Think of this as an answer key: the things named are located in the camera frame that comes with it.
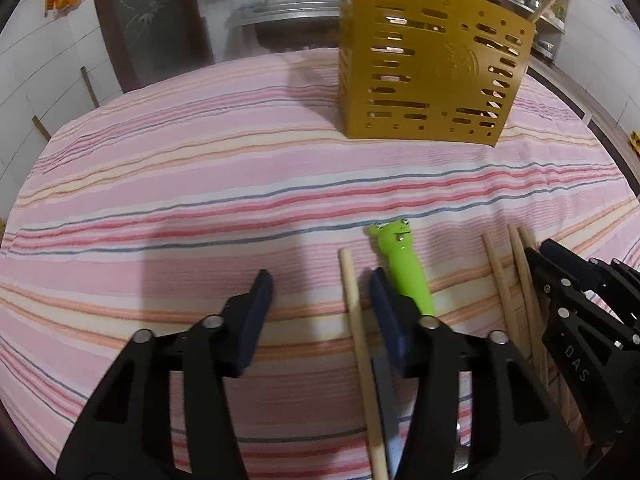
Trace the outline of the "wooden chopstick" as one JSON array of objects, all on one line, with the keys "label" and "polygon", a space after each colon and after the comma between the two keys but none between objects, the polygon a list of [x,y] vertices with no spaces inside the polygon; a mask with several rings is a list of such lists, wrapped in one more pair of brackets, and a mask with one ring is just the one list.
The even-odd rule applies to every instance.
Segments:
[{"label": "wooden chopstick", "polygon": [[375,382],[370,363],[367,336],[363,326],[362,307],[354,258],[352,258],[352,251],[348,247],[340,249],[338,258],[340,258],[349,326],[352,332],[352,341],[354,342],[357,361],[372,478],[383,480],[388,478],[385,441],[383,438],[380,413],[378,412],[378,397],[376,396]]},{"label": "wooden chopstick", "polygon": [[482,234],[482,240],[491,267],[491,273],[496,283],[504,322],[506,323],[506,332],[515,344],[515,347],[518,348],[518,350],[522,350],[523,344],[520,328],[518,327],[518,318],[516,317],[515,309],[512,304],[511,292],[508,283],[506,282],[506,274],[504,274],[501,260],[488,232]]},{"label": "wooden chopstick", "polygon": [[530,274],[525,255],[524,245],[520,233],[514,224],[508,225],[511,247],[513,250],[516,270],[520,278],[525,312],[528,324],[530,350],[532,350],[532,362],[544,388],[548,388],[548,362],[547,353],[542,343],[542,324],[537,295],[534,289],[532,274]]}]

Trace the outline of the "green frog handle fork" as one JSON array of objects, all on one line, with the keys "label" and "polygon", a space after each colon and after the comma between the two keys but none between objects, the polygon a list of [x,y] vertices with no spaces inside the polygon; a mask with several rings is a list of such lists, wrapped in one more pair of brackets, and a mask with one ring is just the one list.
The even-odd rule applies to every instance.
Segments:
[{"label": "green frog handle fork", "polygon": [[420,259],[413,248],[408,219],[372,224],[368,234],[386,258],[390,276],[401,295],[410,297],[422,315],[435,315],[435,307]]}]

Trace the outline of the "dark blade knife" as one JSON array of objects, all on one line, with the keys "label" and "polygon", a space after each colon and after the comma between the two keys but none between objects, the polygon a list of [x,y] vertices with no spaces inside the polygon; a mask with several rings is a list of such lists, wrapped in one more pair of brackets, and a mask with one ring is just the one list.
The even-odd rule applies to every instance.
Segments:
[{"label": "dark blade knife", "polygon": [[371,360],[371,364],[376,394],[378,395],[378,410],[382,422],[387,468],[390,478],[393,479],[396,476],[402,453],[393,375],[387,356],[375,356]]}]

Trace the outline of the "pink striped tablecloth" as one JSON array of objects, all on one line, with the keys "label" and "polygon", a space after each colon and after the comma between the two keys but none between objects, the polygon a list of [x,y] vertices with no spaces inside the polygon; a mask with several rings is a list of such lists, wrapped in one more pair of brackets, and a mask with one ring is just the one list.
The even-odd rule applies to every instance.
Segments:
[{"label": "pink striped tablecloth", "polygon": [[274,300],[227,385],[254,479],[367,479],[338,253],[382,266],[369,226],[407,219],[438,315],[503,328],[485,243],[518,322],[510,226],[584,257],[639,262],[639,202],[596,136],[525,79],[495,146],[348,140],[337,54],[246,58],[131,92],[18,159],[1,185],[1,400],[53,469],[132,333],[180,332],[250,288]]}]

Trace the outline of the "gold perforated utensil holder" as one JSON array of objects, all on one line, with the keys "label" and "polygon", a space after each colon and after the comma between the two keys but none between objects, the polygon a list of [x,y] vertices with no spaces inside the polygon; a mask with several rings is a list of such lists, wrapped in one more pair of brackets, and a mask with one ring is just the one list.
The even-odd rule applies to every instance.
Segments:
[{"label": "gold perforated utensil holder", "polygon": [[349,139],[494,146],[535,25],[487,0],[340,0],[338,108]]}]

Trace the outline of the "dark wooden door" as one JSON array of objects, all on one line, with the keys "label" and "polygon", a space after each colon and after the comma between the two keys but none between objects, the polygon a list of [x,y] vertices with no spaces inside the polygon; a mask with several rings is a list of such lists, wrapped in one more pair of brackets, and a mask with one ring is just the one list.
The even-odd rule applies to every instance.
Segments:
[{"label": "dark wooden door", "polygon": [[94,0],[94,5],[125,93],[214,62],[198,0]]}]

